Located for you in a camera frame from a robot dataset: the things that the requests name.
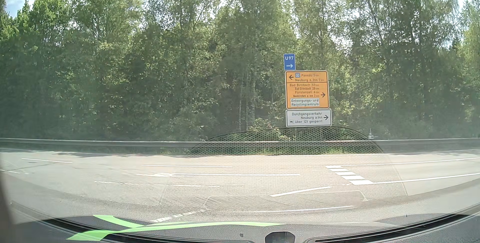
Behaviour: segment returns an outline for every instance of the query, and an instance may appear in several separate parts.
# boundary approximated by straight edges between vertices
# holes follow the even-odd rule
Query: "green sticker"
[[[76,240],[76,241],[100,241],[109,234],[120,234],[120,233],[135,233],[135,232],[145,232],[145,231],[159,231],[159,230],[170,230],[170,229],[181,229],[181,228],[193,228],[193,227],[206,227],[206,226],[215,226],[215,225],[246,225],[246,226],[259,226],[259,227],[267,227],[267,226],[275,226],[275,225],[283,225],[284,223],[272,223],[272,222],[206,222],[206,223],[185,223],[185,222],[170,222],[170,223],[154,223],[150,225],[139,225],[131,222],[126,222],[119,220],[113,216],[109,215],[95,215],[98,216],[107,216],[102,220],[106,220],[107,222],[112,222],[116,224],[120,224],[125,227],[131,227],[129,229],[121,230],[121,231],[112,231],[112,230],[92,230],[87,231],[79,234],[75,234],[67,238],[67,240]]]

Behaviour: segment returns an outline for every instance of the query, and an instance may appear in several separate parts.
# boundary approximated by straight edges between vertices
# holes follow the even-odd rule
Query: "white road marking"
[[[359,175],[354,175],[354,176],[342,176],[346,180],[353,180],[353,179],[365,179]]]
[[[350,181],[354,185],[369,185],[373,184],[370,180],[352,180]]]
[[[175,187],[220,187],[220,185],[166,185],[166,184],[152,184],[152,183],[125,183],[125,182],[108,182],[108,181],[93,181],[93,183],[104,184],[118,184],[118,185],[148,185],[148,186],[175,186]]]
[[[429,160],[429,161],[390,162],[390,163],[373,163],[373,164],[348,164],[348,165],[335,165],[335,166],[343,167],[343,166],[394,165],[394,164],[412,164],[412,163],[428,163],[428,162],[442,162],[442,161],[456,161],[456,160],[475,160],[475,159],[480,159],[480,157],[464,158],[464,159],[453,159],[453,160]]]
[[[28,159],[28,158],[22,158],[22,160],[39,160],[39,159]],[[51,161],[51,162],[72,163],[71,161],[58,161],[58,160],[41,160],[41,161]]]
[[[355,173],[353,173],[353,172],[336,172],[335,174],[337,174],[337,175],[354,175]]]
[[[185,213],[181,213],[181,214],[175,214],[175,215],[171,215],[171,216],[168,216],[168,217],[163,217],[163,218],[151,220],[151,222],[163,222],[163,221],[171,220],[173,218],[180,218],[180,217],[183,217],[183,216],[197,214],[197,213],[201,213],[201,212],[207,212],[207,211],[210,211],[210,209],[199,209],[199,210],[185,212]]]
[[[206,186],[206,185],[172,185],[176,187],[220,187],[220,185]]]
[[[343,209],[351,208],[353,206],[342,206],[342,207],[332,207],[332,208],[321,208],[321,209]],[[292,209],[292,210],[267,210],[267,211],[250,211],[258,213],[268,213],[268,212],[293,212],[293,211],[308,211],[308,210],[321,210],[321,209]]]
[[[299,176],[300,174],[190,174],[190,173],[175,173],[175,175],[214,175],[214,176]]]
[[[387,184],[387,183],[401,183],[401,182],[413,182],[413,181],[434,180],[434,179],[443,179],[443,178],[454,178],[454,177],[471,176],[471,175],[480,175],[480,173],[454,175],[454,176],[440,176],[440,177],[420,178],[420,179],[408,179],[408,180],[398,180],[398,181],[385,181],[385,182],[371,182],[370,181],[370,183],[358,183],[358,182],[355,182],[355,181],[351,181],[351,183],[353,183],[354,185]]]
[[[346,171],[346,172],[335,172],[337,175],[343,177],[344,179],[350,181],[354,185],[367,185],[371,184],[370,180],[359,180],[359,179],[365,179],[353,172],[348,171],[347,169],[343,169],[341,165],[326,165],[325,167],[329,168],[331,171]]]
[[[19,172],[15,172],[15,171],[7,171],[7,170],[3,170],[3,169],[0,169],[0,171],[2,171],[2,172],[10,172],[10,173],[16,173],[16,174],[19,174]]]
[[[306,189],[306,190],[300,190],[300,191],[292,191],[292,192],[287,192],[287,193],[270,195],[270,197],[278,197],[278,196],[284,196],[284,195],[291,195],[291,194],[297,194],[297,193],[308,192],[308,191],[315,191],[315,190],[321,190],[321,189],[328,189],[328,188],[331,188],[331,186],[319,187],[319,188],[312,188],[312,189]]]
[[[135,174],[135,175],[154,176],[154,177],[194,177],[194,175],[178,175],[178,174],[171,174],[171,173],[157,173],[153,175],[149,175],[149,174]]]
[[[142,166],[161,166],[161,167],[223,167],[231,168],[233,166],[208,166],[208,165],[156,165],[156,164],[142,164]]]

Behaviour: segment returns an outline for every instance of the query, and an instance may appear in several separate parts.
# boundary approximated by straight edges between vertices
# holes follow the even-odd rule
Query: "guardrail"
[[[102,140],[55,140],[0,138],[0,143],[21,143],[36,145],[64,146],[104,146],[104,147],[159,147],[191,149],[202,146],[209,148],[249,147],[249,148],[283,148],[283,147],[330,147],[361,146],[375,143],[384,153],[431,152],[445,150],[480,149],[480,138],[445,138],[445,139],[405,139],[405,140],[338,140],[338,141],[255,141],[255,142],[210,142],[210,141],[102,141]]]

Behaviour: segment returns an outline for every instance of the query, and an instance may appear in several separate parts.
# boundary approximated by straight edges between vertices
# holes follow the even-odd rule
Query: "green foliage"
[[[282,54],[334,125],[480,134],[480,0],[0,0],[0,136],[288,141]]]

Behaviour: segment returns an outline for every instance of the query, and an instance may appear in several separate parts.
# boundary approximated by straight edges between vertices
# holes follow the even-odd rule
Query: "road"
[[[9,199],[57,217],[362,223],[450,213],[480,194],[480,150],[197,158],[0,150]]]

